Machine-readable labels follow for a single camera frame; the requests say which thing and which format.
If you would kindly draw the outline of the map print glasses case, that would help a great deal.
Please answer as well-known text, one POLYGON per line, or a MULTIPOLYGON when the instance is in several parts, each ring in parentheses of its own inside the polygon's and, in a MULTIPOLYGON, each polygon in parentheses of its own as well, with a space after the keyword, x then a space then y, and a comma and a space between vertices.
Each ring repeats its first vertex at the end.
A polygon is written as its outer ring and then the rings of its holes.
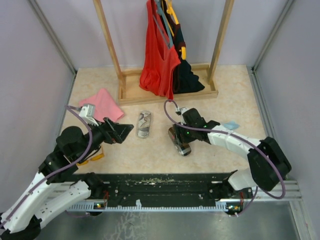
POLYGON ((152 113, 147 110, 140 112, 138 121, 137 121, 137 130, 136 134, 138 138, 145 139, 150 134, 151 128, 152 113))

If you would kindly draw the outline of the brown plaid glasses case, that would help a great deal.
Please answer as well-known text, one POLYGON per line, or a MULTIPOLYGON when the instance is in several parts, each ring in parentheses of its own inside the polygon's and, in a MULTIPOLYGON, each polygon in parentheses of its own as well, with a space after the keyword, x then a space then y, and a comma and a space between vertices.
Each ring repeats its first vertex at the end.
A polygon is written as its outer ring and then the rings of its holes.
POLYGON ((192 152, 190 145, 188 143, 183 143, 178 138, 173 126, 168 129, 168 135, 181 156, 187 156, 192 152))

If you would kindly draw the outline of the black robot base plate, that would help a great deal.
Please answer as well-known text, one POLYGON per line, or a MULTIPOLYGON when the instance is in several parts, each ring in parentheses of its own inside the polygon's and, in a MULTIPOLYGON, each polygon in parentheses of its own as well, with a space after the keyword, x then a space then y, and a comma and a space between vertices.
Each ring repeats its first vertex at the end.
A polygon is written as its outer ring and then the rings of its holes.
POLYGON ((103 190, 95 199, 108 207, 213 207, 222 199, 248 200, 249 187, 234 190, 227 185, 230 173, 99 174, 103 190))

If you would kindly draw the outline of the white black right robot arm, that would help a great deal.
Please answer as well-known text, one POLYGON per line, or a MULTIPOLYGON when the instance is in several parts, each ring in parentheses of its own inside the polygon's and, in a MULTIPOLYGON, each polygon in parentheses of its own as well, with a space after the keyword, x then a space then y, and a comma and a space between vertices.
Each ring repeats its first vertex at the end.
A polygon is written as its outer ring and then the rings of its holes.
POLYGON ((242 189, 258 187, 265 192, 281 184, 292 166, 278 142, 272 137, 256 139, 241 135, 221 123, 206 121, 195 108, 177 108, 180 122, 173 125, 175 138, 188 144, 199 140, 223 147, 248 161, 245 170, 236 170, 227 178, 223 192, 235 198, 242 189))

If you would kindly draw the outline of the small light blue cloth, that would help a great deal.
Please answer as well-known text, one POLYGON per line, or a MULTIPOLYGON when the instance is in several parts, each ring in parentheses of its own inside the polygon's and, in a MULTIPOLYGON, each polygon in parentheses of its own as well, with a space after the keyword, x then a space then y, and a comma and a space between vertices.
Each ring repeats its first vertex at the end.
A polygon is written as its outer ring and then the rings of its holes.
POLYGON ((235 121, 229 121, 222 124, 226 129, 234 131, 240 127, 235 121))

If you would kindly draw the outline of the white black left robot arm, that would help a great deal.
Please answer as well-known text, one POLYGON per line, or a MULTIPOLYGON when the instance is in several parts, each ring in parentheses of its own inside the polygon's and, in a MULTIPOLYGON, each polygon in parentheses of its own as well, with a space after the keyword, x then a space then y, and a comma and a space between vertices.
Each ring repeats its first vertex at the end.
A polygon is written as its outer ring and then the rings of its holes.
POLYGON ((56 146, 39 166, 32 182, 20 198, 0 215, 3 240, 34 240, 56 216, 79 201, 101 197, 104 183, 97 174, 86 173, 59 196, 48 197, 78 170, 78 163, 99 149, 102 143, 121 144, 133 130, 108 118, 90 126, 86 134, 78 126, 65 128, 56 146))

